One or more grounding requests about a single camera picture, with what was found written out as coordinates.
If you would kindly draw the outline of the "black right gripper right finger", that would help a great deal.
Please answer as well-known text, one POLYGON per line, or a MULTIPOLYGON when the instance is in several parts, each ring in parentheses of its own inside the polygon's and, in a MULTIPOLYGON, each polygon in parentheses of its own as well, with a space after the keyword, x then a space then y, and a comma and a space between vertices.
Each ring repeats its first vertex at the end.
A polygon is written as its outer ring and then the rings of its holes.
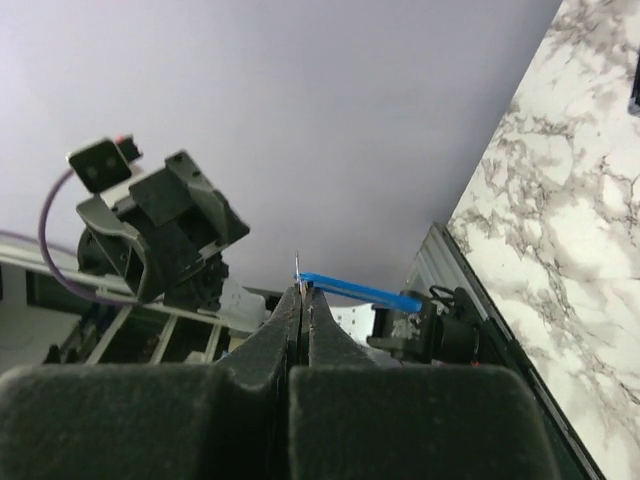
POLYGON ((293 479, 556 479, 531 392, 498 366, 373 362, 309 291, 308 362, 289 376, 293 479))

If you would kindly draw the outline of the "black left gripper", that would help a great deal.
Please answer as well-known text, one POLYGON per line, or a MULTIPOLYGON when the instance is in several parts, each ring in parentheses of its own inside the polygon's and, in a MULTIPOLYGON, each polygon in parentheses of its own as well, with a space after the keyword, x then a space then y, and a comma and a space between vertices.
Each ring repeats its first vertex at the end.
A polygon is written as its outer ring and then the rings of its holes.
POLYGON ((77 212, 138 302, 160 299, 191 312, 220 309, 229 278, 222 252, 250 232, 185 150, 131 184, 114 206, 94 196, 77 212))

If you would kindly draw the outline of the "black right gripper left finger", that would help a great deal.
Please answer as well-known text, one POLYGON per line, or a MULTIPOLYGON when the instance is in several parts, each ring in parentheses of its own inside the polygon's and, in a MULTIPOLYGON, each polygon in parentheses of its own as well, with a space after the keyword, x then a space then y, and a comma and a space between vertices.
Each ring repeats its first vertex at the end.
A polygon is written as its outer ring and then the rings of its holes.
POLYGON ((211 364, 45 365, 1 379, 5 479, 284 479, 295 288, 211 364))

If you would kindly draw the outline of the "blue plastic key tag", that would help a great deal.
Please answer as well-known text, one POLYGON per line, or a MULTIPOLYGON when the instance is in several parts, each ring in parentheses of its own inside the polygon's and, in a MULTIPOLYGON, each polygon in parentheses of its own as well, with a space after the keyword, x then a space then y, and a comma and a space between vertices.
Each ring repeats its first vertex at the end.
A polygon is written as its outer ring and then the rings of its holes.
POLYGON ((419 298, 347 282, 318 273, 300 272, 294 274, 293 278, 308 286, 323 290, 326 293, 381 305, 389 310, 418 313, 422 310, 423 306, 423 302, 419 298))

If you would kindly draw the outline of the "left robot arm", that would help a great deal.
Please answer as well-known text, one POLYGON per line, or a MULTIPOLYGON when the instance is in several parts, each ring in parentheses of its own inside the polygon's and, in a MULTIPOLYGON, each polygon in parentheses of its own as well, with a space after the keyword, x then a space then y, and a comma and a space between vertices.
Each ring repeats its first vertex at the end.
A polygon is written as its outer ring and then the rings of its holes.
MULTIPOLYGON (((188 153, 167 158, 163 168, 135 179, 139 157, 130 140, 105 141, 70 158, 89 191, 77 213, 85 224, 78 244, 84 273, 120 276, 140 303, 160 301, 190 312, 223 313, 239 330, 252 332, 267 306, 235 283, 223 251, 248 235, 222 192, 188 153)), ((481 353, 480 315, 461 288, 433 286, 399 294, 302 272, 304 290, 336 293, 357 306, 335 315, 361 341, 403 362, 473 364, 481 353)))

